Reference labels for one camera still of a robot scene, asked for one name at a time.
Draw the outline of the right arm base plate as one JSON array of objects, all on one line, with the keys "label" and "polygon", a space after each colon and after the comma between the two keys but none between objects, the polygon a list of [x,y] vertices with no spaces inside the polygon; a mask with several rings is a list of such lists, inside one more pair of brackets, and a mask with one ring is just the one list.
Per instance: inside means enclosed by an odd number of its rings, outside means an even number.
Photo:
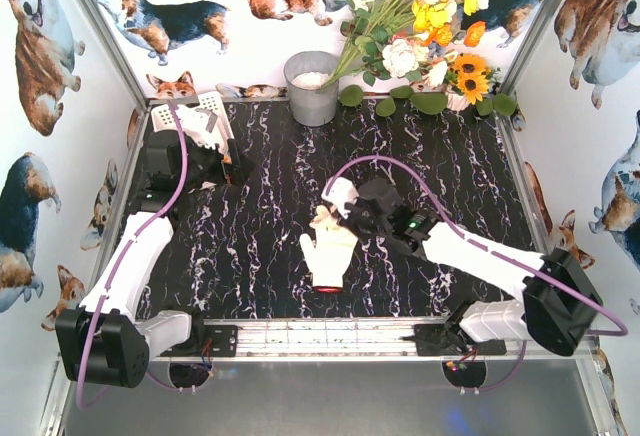
[{"label": "right arm base plate", "polygon": [[419,356],[501,356],[507,353],[503,340],[474,342],[460,328],[457,321],[422,323],[413,326],[413,333],[401,337],[416,346]]}]

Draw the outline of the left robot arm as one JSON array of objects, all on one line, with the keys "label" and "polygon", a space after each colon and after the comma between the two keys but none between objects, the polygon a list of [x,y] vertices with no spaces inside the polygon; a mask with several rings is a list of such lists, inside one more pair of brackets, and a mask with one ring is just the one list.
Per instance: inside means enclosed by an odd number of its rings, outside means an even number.
[{"label": "left robot arm", "polygon": [[69,380],[134,388],[155,357],[195,352],[206,341],[200,311],[169,306],[138,322],[143,289],[180,217],[204,183],[242,186],[250,164],[235,138],[208,148],[175,130],[152,133],[142,148],[144,180],[103,274],[75,309],[57,317],[55,333]]}]

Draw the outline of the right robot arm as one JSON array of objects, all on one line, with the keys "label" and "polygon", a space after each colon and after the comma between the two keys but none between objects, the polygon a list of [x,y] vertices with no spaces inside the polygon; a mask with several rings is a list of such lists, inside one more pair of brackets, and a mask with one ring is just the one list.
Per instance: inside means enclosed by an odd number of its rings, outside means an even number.
[{"label": "right robot arm", "polygon": [[453,230],[433,211],[411,208],[381,178],[360,187],[339,178],[325,198],[357,236],[381,237],[407,257],[458,269],[510,295],[508,301],[462,304],[450,320],[457,343],[533,340],[568,357],[602,302],[571,253],[523,251]]}]

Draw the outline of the cream knit glove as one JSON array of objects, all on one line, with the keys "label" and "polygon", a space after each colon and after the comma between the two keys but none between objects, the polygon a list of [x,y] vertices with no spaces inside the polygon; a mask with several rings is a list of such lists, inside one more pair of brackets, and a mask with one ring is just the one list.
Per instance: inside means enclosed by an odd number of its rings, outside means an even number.
[{"label": "cream knit glove", "polygon": [[341,226],[338,218],[332,214],[332,207],[328,208],[324,205],[316,207],[315,216],[309,223],[309,227],[315,231],[317,236],[345,236],[349,234],[349,230]]}]

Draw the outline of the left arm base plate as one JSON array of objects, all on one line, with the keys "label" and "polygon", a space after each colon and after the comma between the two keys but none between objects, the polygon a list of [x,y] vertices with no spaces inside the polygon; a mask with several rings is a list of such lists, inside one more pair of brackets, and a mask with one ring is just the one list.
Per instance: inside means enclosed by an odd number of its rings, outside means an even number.
[{"label": "left arm base plate", "polygon": [[237,325],[204,326],[203,346],[200,354],[205,358],[234,358],[238,343]]}]

